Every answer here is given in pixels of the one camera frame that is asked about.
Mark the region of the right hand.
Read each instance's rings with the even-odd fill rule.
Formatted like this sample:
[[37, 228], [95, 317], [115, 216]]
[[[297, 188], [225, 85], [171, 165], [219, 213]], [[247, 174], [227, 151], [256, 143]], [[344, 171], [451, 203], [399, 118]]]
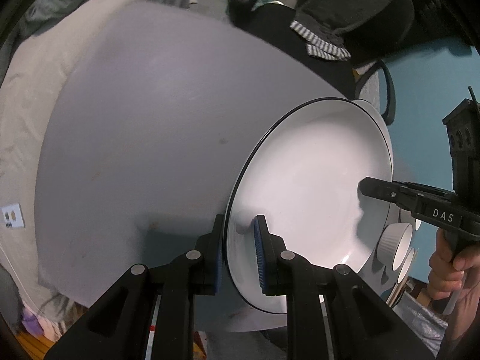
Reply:
[[444, 231], [439, 228], [429, 265], [427, 290], [433, 300], [443, 300], [455, 291], [460, 292], [446, 332], [448, 341], [459, 342], [470, 328], [479, 325], [479, 244], [471, 245], [453, 258]]

